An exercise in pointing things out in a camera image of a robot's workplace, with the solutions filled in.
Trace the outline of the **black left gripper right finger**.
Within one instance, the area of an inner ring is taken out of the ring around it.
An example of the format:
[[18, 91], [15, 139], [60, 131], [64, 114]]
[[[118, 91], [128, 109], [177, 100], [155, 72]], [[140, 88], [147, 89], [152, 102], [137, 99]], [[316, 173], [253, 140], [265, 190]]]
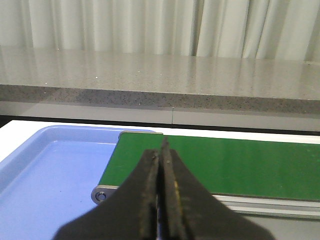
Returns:
[[164, 138], [160, 152], [163, 240], [273, 240], [272, 233], [213, 197]]

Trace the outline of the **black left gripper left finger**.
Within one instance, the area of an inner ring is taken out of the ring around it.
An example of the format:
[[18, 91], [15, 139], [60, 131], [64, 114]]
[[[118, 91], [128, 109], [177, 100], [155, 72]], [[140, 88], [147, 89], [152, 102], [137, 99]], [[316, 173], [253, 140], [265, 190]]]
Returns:
[[63, 225], [56, 240], [155, 240], [159, 155], [143, 152], [121, 186], [96, 208]]

